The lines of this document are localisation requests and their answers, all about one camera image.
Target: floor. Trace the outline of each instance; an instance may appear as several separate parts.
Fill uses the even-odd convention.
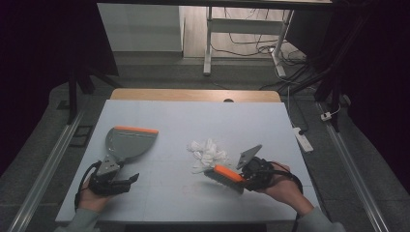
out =
[[[204,56],[207,35],[206,13],[207,9],[205,7],[184,7],[184,57],[186,58],[201,58]],[[282,21],[283,11],[266,9],[212,8],[212,16],[213,18]],[[270,54],[267,52],[267,49],[262,49],[262,52],[259,54],[254,53],[257,53],[258,48],[263,48],[264,46],[274,46],[277,39],[278,36],[270,35],[213,33],[211,38],[211,44],[214,47],[212,57],[267,59],[270,58]],[[282,50],[290,52],[296,50],[296,48],[289,43],[285,43]]]

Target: person's left hand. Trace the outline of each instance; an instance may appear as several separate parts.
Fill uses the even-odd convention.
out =
[[[88,188],[90,178],[82,185],[83,191],[80,194],[78,208],[91,210],[100,213],[105,207],[106,203],[113,197],[96,195]]]

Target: cable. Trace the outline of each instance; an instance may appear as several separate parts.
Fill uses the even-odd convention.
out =
[[[297,176],[295,176],[294,174],[292,174],[292,173],[290,172],[290,170],[287,170],[287,169],[286,169],[283,165],[281,165],[280,163],[275,162],[275,161],[271,161],[271,163],[274,163],[274,164],[276,164],[276,165],[278,165],[279,167],[281,167],[281,168],[284,169],[284,171],[275,170],[275,171],[274,171],[275,174],[283,175],[283,176],[286,176],[286,177],[290,178],[290,180],[293,181],[293,182],[296,184],[296,186],[298,187],[298,189],[299,189],[299,191],[301,192],[301,194],[304,194],[304,188],[303,188],[302,182],[301,182],[301,180],[299,180],[299,178],[298,178]],[[293,226],[292,226],[292,232],[296,232],[296,231],[297,231],[297,229],[298,229],[298,219],[299,219],[300,217],[301,217],[301,216],[300,216],[298,213],[296,213],[296,217],[295,217],[295,220],[294,220]]]
[[[289,114],[289,119],[290,119],[289,89],[290,89],[290,86],[287,87],[287,114]]]
[[[295,96],[292,96],[293,101],[296,103],[296,107],[298,107],[298,110],[300,114],[302,115],[302,120],[304,121],[304,124],[306,125],[306,128],[303,131],[303,133],[307,132],[309,127],[308,127],[308,120],[305,118],[304,112],[302,111],[301,107],[298,104],[298,101],[296,101]]]
[[[303,68],[304,68],[305,66],[302,66],[302,67],[300,67],[298,70],[296,70],[292,75],[290,75],[288,78],[292,78],[292,77],[294,77],[295,75],[298,75],[298,73],[300,72],[300,71],[302,71],[303,70]],[[283,78],[278,78],[279,80],[280,80],[280,82],[278,82],[278,83],[273,83],[273,84],[267,84],[267,85],[263,85],[262,87],[260,87],[259,88],[259,90],[263,90],[263,89],[265,89],[265,88],[267,88],[267,87],[271,87],[271,86],[275,86],[275,85],[277,85],[277,84],[279,84],[279,83],[281,83],[281,82],[289,82],[289,80],[286,80],[286,79],[283,79]],[[286,86],[286,84],[284,84],[283,86],[281,86],[278,90],[277,90],[277,92],[279,93],[280,92],[280,90],[282,89],[282,88],[284,88],[284,86]]]
[[[248,18],[252,17],[253,15],[255,15],[256,9],[253,8],[252,10],[250,10],[250,12],[251,12],[251,15],[247,16],[245,19],[248,19]]]
[[[327,65],[329,63],[329,60],[335,54],[335,50],[338,48],[338,45],[345,41],[345,39],[349,35],[349,32],[349,30],[341,32],[341,36],[339,36],[337,38],[337,41],[335,41],[332,45],[329,45],[326,51],[315,57],[307,59],[307,62],[314,67],[321,67],[323,65]]]
[[[284,13],[285,13],[285,11],[286,11],[286,10],[283,10],[283,12],[282,12],[282,21],[284,21]]]
[[[88,187],[87,188],[82,188],[82,186],[84,185],[85,178],[88,176],[88,173],[91,171],[91,169],[99,167],[101,165],[101,163],[102,163],[101,161],[98,161],[98,162],[95,162],[95,163],[91,164],[91,166],[87,168],[84,175],[82,176],[82,179],[81,179],[81,181],[79,183],[79,186],[78,186],[78,191],[75,194],[75,199],[74,199],[74,209],[75,209],[75,211],[78,209],[78,204],[79,204],[79,201],[80,201],[81,192],[88,189]]]
[[[239,56],[253,56],[253,55],[258,55],[258,54],[259,54],[259,52],[255,52],[255,53],[251,53],[251,54],[239,54],[239,53],[235,53],[235,52],[228,51],[228,50],[219,50],[219,49],[214,48],[214,47],[212,46],[212,44],[211,44],[211,48],[212,48],[213,50],[215,50],[215,51],[226,52],[226,53],[230,53],[230,54],[234,54],[234,55],[239,55]]]
[[[268,14],[269,14],[269,9],[268,9],[268,11],[266,12],[266,15],[265,15],[265,21],[266,21],[266,19],[268,19]],[[262,35],[259,36],[259,40],[256,43],[256,50],[258,50],[258,51],[259,51],[258,45],[259,45],[259,42],[260,42],[261,38],[262,38]]]
[[[229,33],[229,38],[231,40],[231,42],[233,42],[234,44],[257,44],[257,43],[270,43],[270,42],[277,42],[278,40],[271,40],[271,41],[261,41],[261,42],[235,42],[232,39],[231,33]]]
[[[281,77],[279,77],[279,76],[278,76],[278,71],[275,70],[275,71],[276,71],[276,74],[277,74],[277,78],[280,79],[280,80],[282,80],[283,82],[285,82],[285,84],[282,85],[282,86],[278,89],[278,92],[280,93],[281,90],[282,90],[286,85],[288,85],[288,84],[300,84],[299,82],[296,82],[296,80],[297,80],[303,73],[305,73],[308,69],[309,69],[309,66],[308,66],[308,65],[303,65],[303,66],[301,66],[297,71],[295,71],[292,75],[290,75],[290,76],[288,77],[289,80],[285,80],[285,79],[282,79]]]
[[[298,51],[301,51],[301,50],[297,49],[297,50],[294,50],[294,51],[289,52],[289,54],[287,54],[287,58],[289,58],[290,54],[295,53],[295,52],[298,52]]]
[[[211,83],[212,83],[213,85],[215,85],[215,86],[218,86],[218,87],[224,89],[224,90],[230,90],[229,88],[226,88],[226,87],[224,87],[224,86],[222,86],[222,85],[219,85],[219,84],[217,84],[217,83],[214,82],[214,81],[211,81]]]
[[[335,111],[335,112],[333,112],[333,113],[331,113],[331,115],[337,114],[339,111],[340,111],[340,104],[338,105],[338,110]]]
[[[270,53],[272,53],[271,51],[270,51],[270,49],[271,48],[275,48],[276,46],[275,45],[263,45],[263,46],[259,46],[258,48],[257,48],[257,50],[258,50],[258,52],[260,53],[260,54],[270,54]]]
[[[292,76],[293,76],[292,79],[290,79],[292,76],[289,77],[290,82],[293,82],[293,83],[289,83],[289,81],[286,82],[285,84],[283,84],[283,86],[281,86],[281,87],[278,89],[278,92],[280,93],[281,90],[282,90],[284,87],[286,87],[287,85],[289,85],[289,84],[300,84],[301,82],[296,82],[296,80],[297,80],[298,78],[300,78],[304,73],[306,73],[309,69],[310,69],[310,66],[309,66],[309,65],[304,65],[304,66],[302,66],[301,68],[299,68],[299,69],[298,69],[298,72],[295,72],[295,73],[293,74],[294,76],[292,75]],[[312,73],[311,73],[310,75],[308,75],[304,80],[311,78],[313,75],[314,75],[314,70],[312,70]]]
[[[285,58],[284,55],[283,55],[283,51],[281,50],[281,51],[280,51],[281,58],[279,57],[280,61],[282,61],[283,63],[285,63],[285,64],[288,65],[288,66],[295,66],[295,65],[303,65],[303,64],[306,64],[307,61],[306,61],[305,59],[290,59],[290,57],[289,57],[290,54],[291,54],[291,53],[294,53],[294,52],[297,52],[297,51],[299,51],[299,50],[295,50],[295,51],[289,52],[289,54],[287,54],[287,58]]]

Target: black cable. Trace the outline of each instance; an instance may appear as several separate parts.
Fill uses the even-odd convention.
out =
[[[337,41],[330,45],[330,47],[327,48],[325,52],[316,57],[307,59],[307,62],[314,67],[320,67],[324,64],[327,64],[329,62],[329,59],[331,59],[331,57],[335,54],[335,50],[338,48],[338,45],[343,43],[345,39],[348,37],[349,32],[350,30],[342,32],[342,35],[338,37]]]
[[[278,165],[279,167],[281,167],[281,168],[284,169],[284,171],[275,170],[275,171],[274,171],[275,174],[279,174],[279,175],[283,175],[283,176],[289,177],[290,180],[293,181],[293,182],[296,184],[296,186],[298,186],[298,189],[299,189],[299,191],[301,192],[301,194],[304,194],[304,188],[303,188],[303,186],[302,186],[302,182],[301,182],[301,180],[299,180],[299,178],[298,178],[297,176],[293,175],[293,174],[290,172],[290,170],[287,170],[287,169],[286,169],[283,165],[281,165],[280,163],[275,162],[275,161],[271,161],[271,163],[274,163],[274,164],[276,164],[276,165]],[[293,222],[293,226],[292,226],[292,232],[296,232],[296,230],[298,229],[298,219],[299,219],[300,217],[301,217],[301,216],[300,216],[298,213],[296,213],[295,221]]]
[[[226,52],[226,53],[230,53],[230,54],[233,54],[233,55],[239,55],[239,56],[253,56],[253,55],[258,55],[259,54],[259,51],[255,52],[255,53],[251,53],[251,54],[239,54],[239,53],[235,53],[235,52],[228,51],[228,50],[219,50],[219,49],[214,48],[212,46],[212,44],[211,44],[211,48],[215,51]]]
[[[263,45],[263,46],[259,46],[258,48],[257,48],[257,51],[260,53],[260,54],[270,54],[270,53],[272,53],[271,51],[270,51],[270,49],[271,48],[275,48],[276,46],[275,45]]]
[[[255,12],[256,12],[256,8],[253,8],[252,10],[250,10],[251,15],[247,16],[245,19],[248,19],[248,18],[252,17],[253,15],[255,15]]]
[[[93,168],[98,168],[98,167],[101,165],[101,163],[102,163],[101,161],[98,161],[98,162],[95,162],[95,163],[91,164],[91,166],[89,166],[89,167],[87,168],[87,170],[85,171],[84,175],[82,176],[82,179],[81,179],[81,181],[80,181],[80,183],[79,183],[79,186],[78,186],[78,191],[77,191],[77,193],[75,194],[75,199],[74,199],[74,209],[75,209],[75,211],[78,209],[78,204],[79,204],[81,192],[82,192],[83,190],[88,189],[88,187],[87,187],[87,188],[82,188],[82,186],[84,185],[85,178],[87,178],[88,173],[91,171],[91,169],[93,169]]]
[[[275,86],[275,85],[281,84],[281,83],[283,83],[283,82],[285,82],[285,84],[284,84],[284,85],[286,85],[286,83],[287,83],[288,81],[290,81],[290,80],[280,78],[278,82],[276,82],[276,83],[272,83],[272,84],[263,85],[263,86],[259,87],[259,89],[258,89],[258,90],[263,90],[263,89],[265,89],[265,88],[272,87],[272,86]]]
[[[304,81],[308,81],[309,79],[311,79],[313,76],[315,76],[316,75],[316,72],[315,72],[315,69],[311,69],[312,70],[312,72],[311,72],[311,74],[310,75],[308,75],[307,77],[305,77],[303,80],[301,80],[300,82],[294,82],[295,84],[300,84],[300,83],[303,83]],[[294,78],[294,80],[292,80],[292,81],[296,81],[299,77],[301,77],[301,76],[297,76],[297,78]],[[288,86],[288,85],[290,85],[290,83],[286,83],[286,84],[284,84],[284,86],[282,86],[282,87],[285,87],[285,86]]]
[[[213,85],[215,85],[215,86],[220,87],[221,89],[230,90],[229,88],[226,88],[226,87],[224,87],[224,86],[222,86],[222,85],[217,84],[215,81],[211,81],[211,83],[212,83]]]
[[[286,10],[283,10],[283,12],[282,12],[282,21],[284,21],[284,12],[285,12]]]
[[[295,102],[296,107],[298,107],[299,113],[302,115],[302,120],[304,121],[303,124],[304,124],[306,127],[305,127],[304,129],[301,128],[301,131],[302,131],[303,133],[305,133],[305,132],[307,132],[308,129],[309,129],[309,127],[308,127],[308,121],[307,121],[307,119],[305,118],[304,112],[302,111],[301,107],[299,106],[298,101],[295,99],[295,96],[292,96],[292,99],[293,99],[293,101]]]
[[[303,64],[306,64],[307,61],[306,61],[305,59],[290,59],[289,55],[290,55],[291,53],[293,53],[293,52],[296,52],[296,51],[292,51],[292,52],[290,52],[289,54],[287,54],[287,58],[284,57],[283,51],[280,51],[280,55],[281,55],[280,60],[281,60],[283,63],[285,63],[286,65],[288,65],[288,66],[295,66],[295,65],[303,65]]]
[[[228,16],[229,16],[229,18],[232,18],[232,16],[231,16],[230,13],[228,12],[228,10],[227,10],[226,8],[223,8],[223,9],[224,9],[224,13],[225,13],[225,18],[228,18]],[[256,9],[252,9],[252,10],[253,10],[252,15],[248,16],[248,17],[245,18],[245,19],[248,19],[248,18],[250,18],[251,16],[254,15],[254,12],[256,11]],[[266,13],[265,20],[268,18],[268,13],[269,13],[269,9],[268,9],[268,12]],[[257,50],[259,50],[258,47],[257,47],[257,45],[258,45],[259,43],[271,43],[271,42],[277,42],[277,41],[278,41],[278,40],[260,41],[261,37],[259,37],[259,40],[258,40],[257,42],[235,42],[235,41],[232,39],[232,34],[231,34],[231,33],[228,33],[228,35],[229,35],[229,39],[230,39],[231,42],[233,42],[234,44],[256,44],[256,49],[257,49]]]
[[[289,58],[290,54],[295,53],[295,52],[298,52],[298,51],[301,51],[301,50],[297,49],[297,50],[294,50],[294,51],[289,52],[289,54],[287,54],[287,58]]]
[[[291,83],[296,83],[295,81],[308,70],[309,66],[308,65],[303,65],[301,66],[297,71],[295,71],[292,75],[290,75],[287,80],[285,81],[285,83],[278,88],[278,93],[281,94],[281,91],[283,88],[285,88],[286,86],[288,86]]]
[[[268,19],[268,14],[269,14],[269,9],[266,12],[265,20]],[[262,35],[259,36],[259,40],[257,40],[257,43],[256,43],[256,50],[258,50],[258,51],[259,51],[258,45],[259,45],[260,39],[262,39]]]

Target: hand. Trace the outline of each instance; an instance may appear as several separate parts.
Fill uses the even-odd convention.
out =
[[[105,207],[106,203],[113,197],[96,195],[88,188],[90,178],[82,185],[83,191],[81,192],[78,208],[91,210],[100,213]]]
[[[290,171],[289,166],[272,163],[275,170]],[[272,178],[273,186],[260,189],[257,192],[265,193],[275,200],[291,206],[299,215],[304,216],[313,210],[311,203],[302,195],[298,186],[288,177],[274,175]]]

